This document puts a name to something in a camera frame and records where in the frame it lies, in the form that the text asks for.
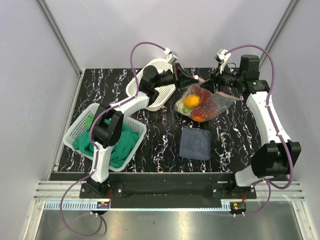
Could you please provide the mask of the clear zip top bag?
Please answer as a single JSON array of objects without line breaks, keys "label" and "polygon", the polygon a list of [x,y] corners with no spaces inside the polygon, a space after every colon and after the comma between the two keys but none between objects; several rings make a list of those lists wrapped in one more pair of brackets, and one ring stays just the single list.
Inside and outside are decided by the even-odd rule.
[{"label": "clear zip top bag", "polygon": [[190,84],[175,103],[174,110],[193,121],[207,122],[226,111],[241,99],[217,90],[213,80],[201,80]]}]

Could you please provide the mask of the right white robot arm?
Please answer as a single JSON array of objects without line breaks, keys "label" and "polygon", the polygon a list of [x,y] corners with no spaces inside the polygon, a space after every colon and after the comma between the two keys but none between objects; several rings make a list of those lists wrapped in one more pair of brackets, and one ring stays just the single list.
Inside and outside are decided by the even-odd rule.
[{"label": "right white robot arm", "polygon": [[239,198],[262,182],[277,189],[287,189],[293,182],[294,165],[301,153],[301,145],[292,141],[280,122],[272,103],[272,89],[266,80],[260,80],[260,59],[245,54],[239,67],[230,70],[227,60],[230,53],[218,53],[217,69],[203,84],[207,90],[222,86],[238,89],[254,116],[261,138],[261,148],[252,156],[251,165],[229,178],[224,190],[232,198]]}]

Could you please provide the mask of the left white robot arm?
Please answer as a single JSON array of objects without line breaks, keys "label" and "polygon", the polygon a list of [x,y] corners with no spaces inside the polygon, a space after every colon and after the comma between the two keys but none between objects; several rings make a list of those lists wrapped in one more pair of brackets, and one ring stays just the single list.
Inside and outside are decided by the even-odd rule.
[{"label": "left white robot arm", "polygon": [[190,75],[179,63],[175,63],[172,70],[161,73],[155,66],[148,65],[142,70],[135,95],[112,105],[99,105],[89,133],[94,152],[87,184],[95,197],[103,198],[108,193],[105,181],[109,178],[110,157],[113,146],[121,138],[124,120],[152,105],[160,94],[156,88],[174,85],[180,89],[198,82],[199,77]]}]

